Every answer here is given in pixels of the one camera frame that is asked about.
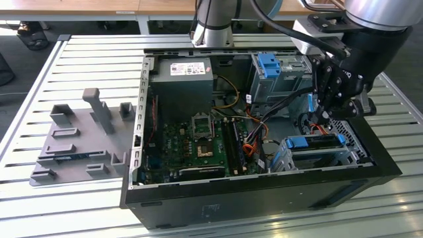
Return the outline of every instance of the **workbench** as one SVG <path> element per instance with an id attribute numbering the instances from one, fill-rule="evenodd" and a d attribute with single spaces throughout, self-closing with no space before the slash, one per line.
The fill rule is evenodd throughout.
<path id="1" fill-rule="evenodd" d="M 235 35 L 235 46 L 294 46 L 285 35 Z M 62 37 L 0 143 L 2 237 L 412 237 L 423 230 L 423 116 L 386 74 L 370 97 L 368 121 L 404 175 L 339 207 L 149 231 L 119 208 L 122 179 L 47 187 L 29 178 L 51 127 L 54 104 L 90 108 L 83 89 L 101 88 L 110 107 L 137 105 L 142 59 L 149 48 L 189 48 L 186 35 Z"/>

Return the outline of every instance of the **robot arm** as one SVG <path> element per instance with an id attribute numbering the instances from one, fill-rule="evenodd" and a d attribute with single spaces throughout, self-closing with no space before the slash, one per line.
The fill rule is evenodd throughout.
<path id="1" fill-rule="evenodd" d="M 195 47 L 231 47 L 231 19 L 259 16 L 293 37 L 301 52 L 311 55 L 318 98 L 311 120 L 323 124 L 330 118 L 374 115 L 377 108 L 368 92 L 406 42 L 412 26 L 423 17 L 423 1 L 346 0 L 346 10 L 313 14 L 297 20 L 294 29 L 269 18 L 275 4 L 275 0 L 201 1 Z"/>
<path id="2" fill-rule="evenodd" d="M 377 114 L 368 93 L 413 32 L 412 26 L 421 21 L 422 11 L 423 1 L 346 0 L 346 11 L 313 14 L 297 21 L 294 29 L 349 52 L 345 58 L 325 51 L 311 56 L 315 123 Z M 293 41 L 302 53 L 314 54 L 310 44 Z"/>
<path id="3" fill-rule="evenodd" d="M 281 9 L 282 0 L 258 0 L 263 12 Z M 198 25 L 193 34 L 195 47 L 233 47 L 233 19 L 259 20 L 247 0 L 199 0 Z"/>

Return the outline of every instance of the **floor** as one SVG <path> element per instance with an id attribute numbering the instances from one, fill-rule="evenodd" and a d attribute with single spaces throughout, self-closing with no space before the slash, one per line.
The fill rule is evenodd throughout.
<path id="1" fill-rule="evenodd" d="M 25 94 L 2 95 L 6 93 L 26 93 L 30 91 L 33 83 L 42 70 L 55 41 L 61 34 L 74 35 L 115 35 L 115 34 L 139 34 L 137 22 L 130 22 L 123 29 L 106 30 L 99 28 L 97 22 L 49 22 L 51 29 L 46 35 L 51 41 L 47 49 L 31 51 L 10 29 L 6 23 L 0 22 L 0 53 L 3 54 L 17 75 L 15 80 L 0 87 L 0 140 L 9 129 L 19 107 L 25 101 Z M 190 22 L 166 22 L 165 27 L 158 28 L 155 22 L 151 23 L 153 34 L 187 34 L 190 31 Z M 259 33 L 261 30 L 255 24 L 245 23 L 243 27 L 237 28 L 235 33 Z M 416 26 L 416 31 L 401 49 L 386 72 L 402 89 L 417 108 L 423 110 L 423 23 Z"/>

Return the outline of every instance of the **green circuit board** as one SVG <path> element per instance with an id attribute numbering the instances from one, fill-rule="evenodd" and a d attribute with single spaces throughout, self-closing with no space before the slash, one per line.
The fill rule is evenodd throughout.
<path id="1" fill-rule="evenodd" d="M 211 122 L 213 135 L 210 139 L 194 138 L 191 122 L 165 125 L 163 137 L 163 161 L 170 170 L 198 166 L 225 166 L 226 174 L 230 175 L 227 166 L 227 155 L 222 137 L 221 121 Z M 209 121 L 201 121 L 197 124 L 198 132 L 209 131 Z M 247 136 L 247 126 L 245 120 L 238 121 L 239 136 Z M 211 154 L 202 154 L 202 148 L 209 147 Z M 254 173 L 255 166 L 247 166 L 247 173 Z"/>

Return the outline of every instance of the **white label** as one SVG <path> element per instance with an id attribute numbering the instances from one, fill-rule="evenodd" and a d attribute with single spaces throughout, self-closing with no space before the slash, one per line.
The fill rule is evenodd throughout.
<path id="1" fill-rule="evenodd" d="M 117 14 L 135 14 L 135 11 L 118 11 Z"/>
<path id="2" fill-rule="evenodd" d="M 171 64 L 171 76 L 206 74 L 205 63 L 174 63 Z"/>
<path id="3" fill-rule="evenodd" d="M 246 95 L 246 101 L 249 104 L 251 104 L 251 95 L 250 94 Z"/>
<path id="4" fill-rule="evenodd" d="M 259 166 L 265 169 L 265 162 L 263 162 L 263 160 L 259 160 L 258 164 L 259 164 Z"/>
<path id="5" fill-rule="evenodd" d="M 283 66 L 282 70 L 293 70 L 293 67 L 291 66 Z"/>

